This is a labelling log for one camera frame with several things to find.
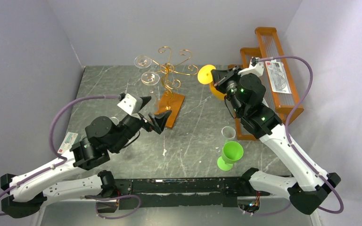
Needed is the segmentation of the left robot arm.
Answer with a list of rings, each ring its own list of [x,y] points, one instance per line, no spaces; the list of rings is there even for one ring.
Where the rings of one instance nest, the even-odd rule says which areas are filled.
[[[109,161],[110,154],[119,153],[134,142],[141,129],[161,134],[172,112],[165,110],[145,117],[140,111],[150,96],[122,93],[115,98],[126,113],[118,123],[106,116],[97,117],[85,128],[86,136],[54,160],[22,175],[5,174],[0,178],[3,215],[24,218],[61,200],[79,196],[103,200],[120,193],[113,174],[107,170],[86,179],[68,178]]]

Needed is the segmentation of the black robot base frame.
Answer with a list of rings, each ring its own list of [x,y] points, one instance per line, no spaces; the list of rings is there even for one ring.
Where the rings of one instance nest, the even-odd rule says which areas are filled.
[[[269,195],[254,190],[242,177],[116,179],[106,170],[97,176],[102,182],[98,197],[105,203],[115,200],[120,210],[137,207],[237,207],[239,198]]]

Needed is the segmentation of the orange plastic goblet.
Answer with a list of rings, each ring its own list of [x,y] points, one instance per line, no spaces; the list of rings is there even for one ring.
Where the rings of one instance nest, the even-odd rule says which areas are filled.
[[[225,94],[217,91],[214,87],[214,80],[211,71],[216,69],[214,65],[204,65],[197,74],[197,79],[201,84],[208,85],[211,93],[219,100],[223,101]]]

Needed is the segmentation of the clear wine glass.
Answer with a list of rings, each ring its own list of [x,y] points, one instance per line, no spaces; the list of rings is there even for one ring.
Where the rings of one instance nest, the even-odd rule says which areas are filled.
[[[113,122],[113,124],[118,125],[119,120],[116,117],[110,117],[110,120]]]
[[[142,88],[145,95],[158,97],[157,88],[160,81],[160,76],[154,71],[147,71],[141,75]]]
[[[141,55],[134,59],[134,65],[139,69],[154,69],[157,62],[149,56]]]

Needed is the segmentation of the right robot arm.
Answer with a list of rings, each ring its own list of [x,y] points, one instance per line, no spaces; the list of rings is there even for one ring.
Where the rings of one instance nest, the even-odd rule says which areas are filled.
[[[261,82],[263,69],[234,67],[210,69],[204,73],[214,89],[230,102],[233,116],[243,128],[269,147],[292,173],[284,178],[259,169],[249,169],[240,182],[245,195],[264,191],[286,198],[298,211],[310,215],[321,208],[330,193],[335,192],[341,178],[327,172],[313,161],[291,137],[288,125],[267,105],[266,88]]]

